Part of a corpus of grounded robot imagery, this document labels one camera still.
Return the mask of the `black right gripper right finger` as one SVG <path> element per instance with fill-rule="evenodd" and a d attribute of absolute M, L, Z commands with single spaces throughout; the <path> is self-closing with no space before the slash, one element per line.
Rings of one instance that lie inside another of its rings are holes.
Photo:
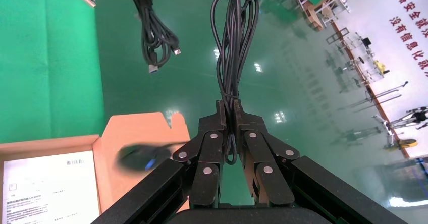
<path fill-rule="evenodd" d="M 235 142 L 255 205 L 291 206 L 295 197 L 280 167 L 299 157 L 299 152 L 268 133 L 260 116 L 243 110 L 234 100 Z"/>

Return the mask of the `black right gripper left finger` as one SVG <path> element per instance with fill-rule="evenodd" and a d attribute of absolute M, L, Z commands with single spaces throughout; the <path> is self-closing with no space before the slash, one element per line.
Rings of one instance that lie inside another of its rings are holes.
<path fill-rule="evenodd" d="M 197 135 L 173 153 L 185 166 L 184 184 L 191 207 L 217 207 L 226 141 L 224 103 L 216 101 L 216 113 L 199 119 Z"/>

